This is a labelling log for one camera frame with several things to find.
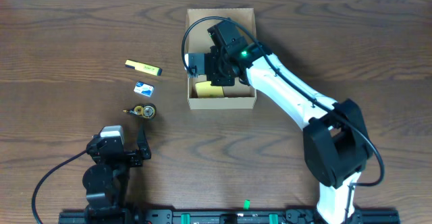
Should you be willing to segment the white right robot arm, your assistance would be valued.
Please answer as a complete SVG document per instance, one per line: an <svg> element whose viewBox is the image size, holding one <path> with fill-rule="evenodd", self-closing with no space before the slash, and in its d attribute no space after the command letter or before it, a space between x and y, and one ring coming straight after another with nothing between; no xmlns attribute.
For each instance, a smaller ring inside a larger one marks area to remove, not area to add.
<svg viewBox="0 0 432 224"><path fill-rule="evenodd" d="M367 161L379 155L360 107L311 88L239 23L219 16L214 20L217 24L207 30L213 41L208 53L181 50L188 75L204 75L213 86L239 81L283 109L302 130L304 160L320 187L318 214L326 223L345 223L354 213L360 174Z"/></svg>

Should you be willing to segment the white blue staples box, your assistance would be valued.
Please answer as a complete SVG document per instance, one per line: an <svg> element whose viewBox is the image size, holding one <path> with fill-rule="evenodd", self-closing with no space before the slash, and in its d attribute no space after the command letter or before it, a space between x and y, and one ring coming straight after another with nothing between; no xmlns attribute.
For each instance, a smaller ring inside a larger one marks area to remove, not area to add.
<svg viewBox="0 0 432 224"><path fill-rule="evenodd" d="M154 86L151 86L149 84L145 84L144 82L137 82L134 87L134 92L136 94L151 97L154 92Z"/></svg>

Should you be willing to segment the yellow polar bear notepad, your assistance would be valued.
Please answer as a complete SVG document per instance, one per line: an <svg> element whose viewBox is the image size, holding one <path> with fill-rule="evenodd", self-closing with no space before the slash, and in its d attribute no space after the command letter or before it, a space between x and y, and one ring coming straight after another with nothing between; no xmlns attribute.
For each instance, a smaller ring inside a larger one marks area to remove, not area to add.
<svg viewBox="0 0 432 224"><path fill-rule="evenodd" d="M212 86L211 81L197 82L195 90L198 98L223 98L222 86Z"/></svg>

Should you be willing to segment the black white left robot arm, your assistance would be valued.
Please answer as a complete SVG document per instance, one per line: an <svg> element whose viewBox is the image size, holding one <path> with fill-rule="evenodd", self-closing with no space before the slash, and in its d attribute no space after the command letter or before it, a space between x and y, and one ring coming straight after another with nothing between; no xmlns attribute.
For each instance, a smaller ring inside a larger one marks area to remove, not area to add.
<svg viewBox="0 0 432 224"><path fill-rule="evenodd" d="M105 126L86 146L95 165L82 178L88 206L85 223L142 223L142 211L126 202L130 170L142 167L151 158L144 127L140 126L135 150L124 149L124 131L120 125Z"/></svg>

